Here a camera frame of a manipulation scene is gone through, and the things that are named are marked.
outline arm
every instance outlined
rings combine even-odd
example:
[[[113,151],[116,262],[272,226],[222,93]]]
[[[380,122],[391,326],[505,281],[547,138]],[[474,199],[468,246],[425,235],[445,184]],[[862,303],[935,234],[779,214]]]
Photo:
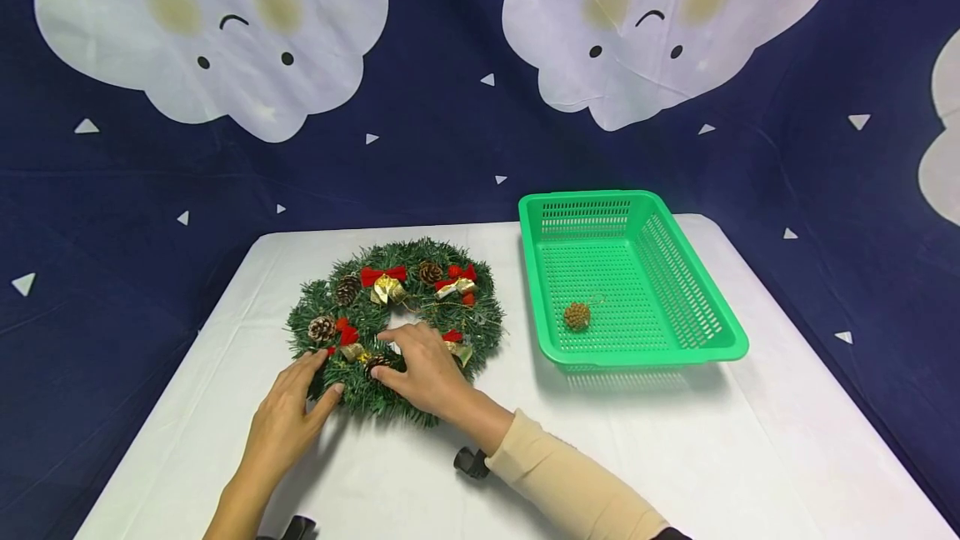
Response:
[[[372,375],[415,407],[461,428],[492,454],[491,471],[571,538],[650,540],[674,533],[666,532],[663,517],[617,476],[522,412],[510,413],[470,387],[436,330],[421,323],[382,332],[380,338],[397,343],[407,371],[375,367]]]
[[[253,540],[257,536],[273,490],[340,402],[343,386],[334,384],[316,407],[306,412],[306,391],[326,359],[327,351],[308,352],[277,376],[253,415],[240,466],[223,489],[203,540]]]

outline green plastic basket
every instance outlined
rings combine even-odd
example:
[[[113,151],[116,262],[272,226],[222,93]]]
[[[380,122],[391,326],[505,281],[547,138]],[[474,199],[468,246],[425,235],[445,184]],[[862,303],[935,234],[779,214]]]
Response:
[[[543,354],[566,370],[734,361],[743,327],[657,194],[554,192],[520,200]],[[586,302],[586,330],[563,321]]]

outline christmas wreath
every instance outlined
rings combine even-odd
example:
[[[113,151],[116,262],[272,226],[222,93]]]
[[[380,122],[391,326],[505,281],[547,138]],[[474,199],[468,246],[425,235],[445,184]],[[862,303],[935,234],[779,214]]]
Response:
[[[307,351],[329,354],[309,398],[340,382],[342,406],[350,413],[434,425],[435,417],[370,376],[378,364],[406,369],[396,347],[377,338],[392,308],[405,308],[440,331],[470,382],[500,343],[503,312],[493,295],[490,267],[425,237],[363,249],[334,264],[328,280],[304,283],[287,319],[291,349],[295,358]]]

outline black clamp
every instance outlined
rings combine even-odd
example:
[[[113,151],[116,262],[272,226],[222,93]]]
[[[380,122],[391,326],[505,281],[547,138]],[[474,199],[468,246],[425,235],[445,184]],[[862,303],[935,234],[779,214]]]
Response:
[[[290,520],[290,525],[287,526],[286,532],[280,536],[280,540],[308,540],[311,538],[313,529],[317,526],[317,522],[312,519],[307,519],[303,515],[294,515],[294,518]],[[257,536],[257,540],[273,540],[269,536]]]
[[[457,452],[457,456],[453,459],[453,466],[470,478],[483,479],[490,473],[490,469],[487,469],[487,464],[484,462],[486,458],[483,451],[478,449],[474,453],[465,446]]]

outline hand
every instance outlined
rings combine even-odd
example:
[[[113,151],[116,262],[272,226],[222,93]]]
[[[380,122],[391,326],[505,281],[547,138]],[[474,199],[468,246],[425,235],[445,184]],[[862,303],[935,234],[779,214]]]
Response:
[[[276,486],[320,433],[343,394],[343,384],[335,383],[306,412],[306,393],[324,361],[327,351],[308,352],[277,376],[253,415],[239,477]]]
[[[380,332],[378,338],[385,343],[397,343],[407,371],[400,373],[379,366],[373,368],[371,375],[414,407],[449,421],[473,394],[473,387],[443,345],[440,332],[423,321]]]

